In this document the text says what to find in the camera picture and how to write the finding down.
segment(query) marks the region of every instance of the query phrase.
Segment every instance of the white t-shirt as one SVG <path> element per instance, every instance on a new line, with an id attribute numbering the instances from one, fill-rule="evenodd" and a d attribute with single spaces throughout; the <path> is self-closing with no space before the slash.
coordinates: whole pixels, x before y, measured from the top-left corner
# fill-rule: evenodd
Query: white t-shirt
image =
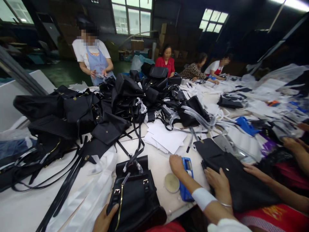
<path id="1" fill-rule="evenodd" d="M 77 61 L 84 62 L 86 67 L 90 69 L 89 62 L 88 62 L 88 56 L 87 56 L 86 43 L 84 43 L 82 39 L 76 39 L 73 41 L 72 46 L 73 46 Z M 99 55 L 99 51 L 97 48 L 95 48 L 95 46 L 88 46 L 88 49 L 92 55 L 95 55 L 95 56 Z M 99 49 L 106 59 L 110 58 L 109 52 L 105 44 L 101 40 L 99 40 Z"/>
<path id="2" fill-rule="evenodd" d="M 221 70 L 223 69 L 223 66 L 222 67 L 219 67 L 219 63 L 220 63 L 220 60 L 218 61 L 215 61 L 215 62 L 212 62 L 208 68 L 205 70 L 204 74 L 205 75 L 208 75 L 210 74 L 210 70 L 213 70 L 214 72 L 217 71 L 217 69 Z"/>

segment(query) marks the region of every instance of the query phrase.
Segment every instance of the window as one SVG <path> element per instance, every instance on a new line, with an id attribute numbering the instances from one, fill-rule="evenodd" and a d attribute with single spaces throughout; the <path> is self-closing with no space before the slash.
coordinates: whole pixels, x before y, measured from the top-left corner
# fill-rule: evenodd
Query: window
<path id="1" fill-rule="evenodd" d="M 205 9 L 200 29 L 203 29 L 203 32 L 219 33 L 227 17 L 227 13 Z"/>
<path id="2" fill-rule="evenodd" d="M 152 1 L 112 0 L 117 34 L 150 36 Z"/>
<path id="3" fill-rule="evenodd" d="M 0 18 L 4 22 L 33 24 L 22 0 L 0 0 Z"/>

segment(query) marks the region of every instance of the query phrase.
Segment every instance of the concrete floor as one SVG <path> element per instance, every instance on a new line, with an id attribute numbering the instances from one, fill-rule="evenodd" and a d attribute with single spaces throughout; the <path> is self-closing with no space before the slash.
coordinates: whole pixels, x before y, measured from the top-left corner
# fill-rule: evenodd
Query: concrete floor
<path id="1" fill-rule="evenodd" d="M 118 73 L 128 73 L 130 71 L 131 62 L 118 61 L 113 64 L 115 76 Z M 58 64 L 33 64 L 25 67 L 25 69 L 40 69 L 57 88 L 61 85 L 68 87 L 70 84 L 81 84 L 82 81 L 86 82 L 88 86 L 92 86 L 90 76 L 80 69 L 77 61 L 61 60 Z"/>

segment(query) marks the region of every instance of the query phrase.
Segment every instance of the black wallet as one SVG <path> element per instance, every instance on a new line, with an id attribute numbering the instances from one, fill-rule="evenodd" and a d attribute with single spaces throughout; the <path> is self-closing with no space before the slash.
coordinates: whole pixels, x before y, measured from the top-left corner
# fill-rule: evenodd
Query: black wallet
<path id="1" fill-rule="evenodd" d="M 222 106 L 222 107 L 226 107 L 226 108 L 231 108 L 231 109 L 243 108 L 243 105 L 240 102 L 232 101 L 232 100 L 223 98 L 222 96 L 220 96 L 220 99 L 219 99 L 217 105 Z"/>

